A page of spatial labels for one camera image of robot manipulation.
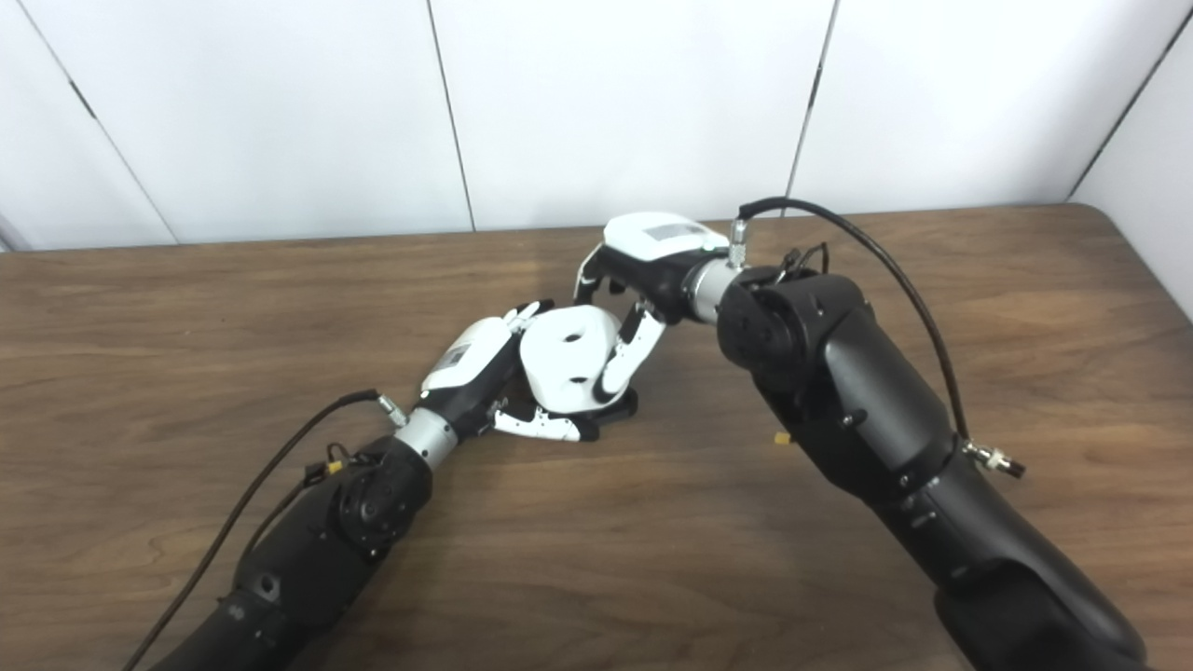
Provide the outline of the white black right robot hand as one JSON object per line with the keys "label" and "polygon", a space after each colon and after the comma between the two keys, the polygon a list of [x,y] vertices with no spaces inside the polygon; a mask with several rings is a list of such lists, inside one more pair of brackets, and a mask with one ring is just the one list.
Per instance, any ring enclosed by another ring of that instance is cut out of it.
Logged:
{"label": "white black right robot hand", "polygon": [[743,270],[723,234],[674,213],[630,213],[610,218],[602,241],[580,264],[571,301],[591,304],[606,283],[638,301],[626,315],[593,396],[613,401],[651,356],[665,328],[716,324],[721,298]]}

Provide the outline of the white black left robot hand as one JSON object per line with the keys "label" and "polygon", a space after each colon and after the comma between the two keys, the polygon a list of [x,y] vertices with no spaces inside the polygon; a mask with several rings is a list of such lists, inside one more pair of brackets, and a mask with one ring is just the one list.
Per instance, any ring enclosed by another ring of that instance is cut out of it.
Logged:
{"label": "white black left robot hand", "polygon": [[450,436],[456,445],[489,431],[573,443],[593,443],[601,437],[596,421],[586,415],[561,415],[542,401],[512,401],[503,390],[526,368],[520,347],[523,336],[548,310],[554,300],[523,303],[502,318],[483,318],[470,324],[424,378],[420,399],[408,427],[421,421],[431,433]]}

